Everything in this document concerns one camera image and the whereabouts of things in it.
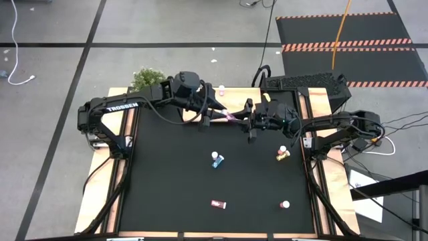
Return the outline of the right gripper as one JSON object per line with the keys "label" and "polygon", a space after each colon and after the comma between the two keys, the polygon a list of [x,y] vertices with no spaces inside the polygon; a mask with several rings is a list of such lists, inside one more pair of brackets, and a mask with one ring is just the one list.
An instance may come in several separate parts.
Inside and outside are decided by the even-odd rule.
{"label": "right gripper", "polygon": [[252,144],[257,139],[257,130],[281,131],[287,138],[292,138],[292,110],[287,104],[279,103],[277,100],[263,100],[256,104],[256,109],[249,114],[249,108],[234,112],[235,118],[245,118],[247,120],[234,120],[233,123],[245,132],[249,133],[247,142]]}

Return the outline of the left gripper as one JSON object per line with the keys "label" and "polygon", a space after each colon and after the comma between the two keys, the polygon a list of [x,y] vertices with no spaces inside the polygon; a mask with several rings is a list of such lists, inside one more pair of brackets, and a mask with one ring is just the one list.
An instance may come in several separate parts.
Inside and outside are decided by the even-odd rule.
{"label": "left gripper", "polygon": [[198,131],[206,131],[209,126],[211,120],[227,120],[227,116],[221,112],[208,110],[210,97],[210,108],[214,110],[227,110],[227,107],[221,104],[217,99],[215,92],[212,93],[212,84],[211,83],[203,83],[203,87],[197,92],[197,96],[202,100],[202,104],[199,112],[200,121],[198,122]]}

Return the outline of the light wooden board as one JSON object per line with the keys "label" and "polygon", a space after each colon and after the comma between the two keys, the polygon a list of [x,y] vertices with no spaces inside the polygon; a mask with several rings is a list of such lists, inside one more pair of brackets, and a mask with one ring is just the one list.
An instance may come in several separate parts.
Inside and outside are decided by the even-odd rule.
{"label": "light wooden board", "polygon": [[[245,102],[248,98],[253,100],[253,108],[255,110],[255,104],[261,102],[261,91],[259,88],[247,88],[247,87],[225,87],[225,94],[219,95],[219,88],[214,87],[216,99],[227,107],[228,112],[234,113],[243,110]],[[188,121],[193,118],[197,112],[182,110],[182,118],[184,121]],[[227,120],[211,120],[211,122],[224,123]]]}

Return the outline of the potted green plant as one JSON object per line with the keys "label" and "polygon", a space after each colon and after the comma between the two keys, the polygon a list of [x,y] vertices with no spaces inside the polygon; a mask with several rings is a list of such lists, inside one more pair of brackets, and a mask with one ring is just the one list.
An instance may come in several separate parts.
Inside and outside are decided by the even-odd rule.
{"label": "potted green plant", "polygon": [[131,92],[138,92],[147,86],[159,84],[167,79],[161,71],[153,68],[141,68],[138,72],[133,73],[133,78]]}

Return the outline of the black orange-striped floor mat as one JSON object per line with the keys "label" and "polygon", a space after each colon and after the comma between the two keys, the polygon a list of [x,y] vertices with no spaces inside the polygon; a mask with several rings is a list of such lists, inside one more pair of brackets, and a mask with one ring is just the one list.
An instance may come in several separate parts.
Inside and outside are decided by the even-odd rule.
{"label": "black orange-striped floor mat", "polygon": [[350,87],[428,88],[428,72],[394,12],[285,16],[276,23],[287,75],[333,71]]}

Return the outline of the white paper sheet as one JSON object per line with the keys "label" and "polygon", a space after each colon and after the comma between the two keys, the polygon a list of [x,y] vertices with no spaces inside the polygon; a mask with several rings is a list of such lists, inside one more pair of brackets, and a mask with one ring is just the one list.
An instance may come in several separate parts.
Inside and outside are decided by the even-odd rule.
{"label": "white paper sheet", "polygon": [[[353,189],[354,187],[362,187],[377,183],[377,180],[351,169],[349,173],[348,182],[349,188]],[[371,199],[360,199],[357,201],[353,201],[353,204],[355,212],[357,214],[360,214],[378,223],[381,223],[383,221],[382,207],[378,206]]]}

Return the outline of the black beam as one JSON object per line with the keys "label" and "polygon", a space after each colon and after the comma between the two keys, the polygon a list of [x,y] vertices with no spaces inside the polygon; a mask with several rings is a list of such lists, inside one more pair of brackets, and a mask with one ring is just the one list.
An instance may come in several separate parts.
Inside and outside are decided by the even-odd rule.
{"label": "black beam", "polygon": [[351,189],[350,193],[353,200],[360,200],[414,191],[421,185],[428,185],[428,170],[356,187]]}

